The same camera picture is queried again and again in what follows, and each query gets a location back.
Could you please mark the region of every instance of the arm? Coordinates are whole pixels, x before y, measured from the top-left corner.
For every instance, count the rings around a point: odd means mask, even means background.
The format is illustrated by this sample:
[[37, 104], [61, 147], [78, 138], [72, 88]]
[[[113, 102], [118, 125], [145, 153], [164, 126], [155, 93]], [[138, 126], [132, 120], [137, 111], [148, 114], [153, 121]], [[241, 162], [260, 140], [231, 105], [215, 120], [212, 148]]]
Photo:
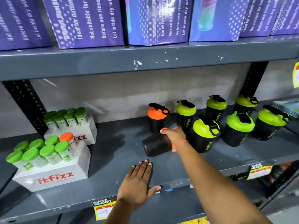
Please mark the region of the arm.
[[152, 164], [145, 160], [133, 166], [118, 189], [116, 203], [105, 224], [128, 224], [133, 211], [140, 208], [150, 197], [161, 190], [156, 185], [147, 191]]
[[[161, 133], [167, 134], [175, 146], [186, 139], [181, 127], [161, 130]], [[178, 154], [211, 224], [272, 223], [241, 190], [209, 165], [187, 142], [179, 143]]]

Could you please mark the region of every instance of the white wall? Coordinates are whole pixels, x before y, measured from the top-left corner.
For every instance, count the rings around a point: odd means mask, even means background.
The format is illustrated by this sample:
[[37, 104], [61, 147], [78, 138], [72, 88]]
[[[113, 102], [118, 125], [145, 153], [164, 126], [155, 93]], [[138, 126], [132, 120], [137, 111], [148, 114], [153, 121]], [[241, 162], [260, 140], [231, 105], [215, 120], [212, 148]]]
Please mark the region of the white wall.
[[[259, 100], [299, 94], [292, 87], [296, 60], [272, 61], [256, 91]], [[166, 105], [172, 112], [176, 101], [188, 99], [204, 108], [210, 95], [219, 94], [233, 104], [243, 85], [250, 63], [192, 67], [106, 75], [31, 80], [47, 111], [92, 105], [96, 122], [142, 117], [150, 102]], [[34, 133], [35, 130], [5, 88], [0, 86], [0, 138]]]

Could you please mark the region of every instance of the hand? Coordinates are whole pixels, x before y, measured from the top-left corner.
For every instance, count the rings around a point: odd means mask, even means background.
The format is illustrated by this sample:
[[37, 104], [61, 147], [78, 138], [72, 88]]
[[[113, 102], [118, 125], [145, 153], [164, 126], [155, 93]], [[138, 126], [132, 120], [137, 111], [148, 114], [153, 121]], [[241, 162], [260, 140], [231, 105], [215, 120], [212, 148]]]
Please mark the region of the hand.
[[186, 140], [186, 135], [180, 126], [177, 126], [172, 130], [160, 130], [160, 133], [166, 134], [174, 143], [174, 146], [177, 146], [180, 141]]
[[121, 186], [118, 189], [117, 201], [122, 200], [135, 211], [140, 208], [150, 197], [161, 190], [161, 186], [156, 185], [147, 191], [147, 183], [150, 178], [152, 164], [148, 160], [139, 162], [133, 166]]

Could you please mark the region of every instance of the purple box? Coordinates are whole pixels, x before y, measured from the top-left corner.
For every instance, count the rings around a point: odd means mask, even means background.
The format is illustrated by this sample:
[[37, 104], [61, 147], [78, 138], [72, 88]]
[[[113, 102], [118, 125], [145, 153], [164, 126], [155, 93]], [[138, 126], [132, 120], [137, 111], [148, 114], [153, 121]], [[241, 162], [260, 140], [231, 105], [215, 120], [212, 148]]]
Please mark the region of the purple box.
[[250, 0], [240, 37], [268, 36], [283, 0]]
[[129, 44], [188, 41], [192, 0], [125, 0]]
[[34, 0], [0, 0], [0, 50], [51, 46]]
[[249, 0], [194, 0], [189, 41], [236, 41]]
[[123, 45], [119, 0], [43, 0], [61, 49]]
[[299, 0], [283, 0], [271, 35], [299, 33]]

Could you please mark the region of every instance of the white cardboard box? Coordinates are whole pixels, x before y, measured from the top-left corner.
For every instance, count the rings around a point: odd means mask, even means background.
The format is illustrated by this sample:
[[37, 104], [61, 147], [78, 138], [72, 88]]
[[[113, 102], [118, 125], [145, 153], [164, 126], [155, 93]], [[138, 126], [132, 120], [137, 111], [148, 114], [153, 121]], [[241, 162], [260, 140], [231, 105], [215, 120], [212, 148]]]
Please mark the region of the white cardboard box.
[[87, 145], [94, 144], [97, 139], [97, 128], [95, 126], [95, 121], [92, 116], [88, 117], [88, 124], [85, 126], [67, 127], [58, 129], [56, 131], [47, 130], [47, 132], [44, 135], [44, 138], [47, 139], [53, 135], [57, 135], [58, 137], [60, 137], [62, 134], [66, 132], [73, 133], [75, 142], [84, 140], [85, 144]]
[[74, 156], [75, 158], [69, 162], [61, 161], [56, 165], [47, 164], [42, 168], [18, 170], [13, 180], [29, 191], [35, 192], [88, 178], [90, 152], [84, 141], [77, 143]]

